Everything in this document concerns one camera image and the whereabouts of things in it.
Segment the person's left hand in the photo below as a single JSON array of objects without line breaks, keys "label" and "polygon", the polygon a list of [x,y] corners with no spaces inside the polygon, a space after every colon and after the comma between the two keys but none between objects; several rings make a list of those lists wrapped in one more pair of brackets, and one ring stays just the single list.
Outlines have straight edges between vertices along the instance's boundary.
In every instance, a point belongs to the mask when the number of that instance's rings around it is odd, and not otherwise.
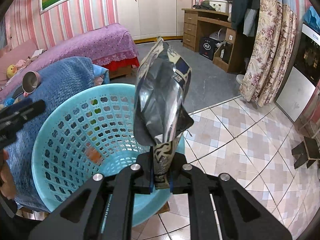
[{"label": "person's left hand", "polygon": [[14,199],[16,196],[16,186],[14,183],[13,176],[10,172],[9,165],[7,164],[7,160],[9,159],[9,154],[6,150],[3,150],[3,166],[1,169],[1,193],[4,197],[8,199]]}]

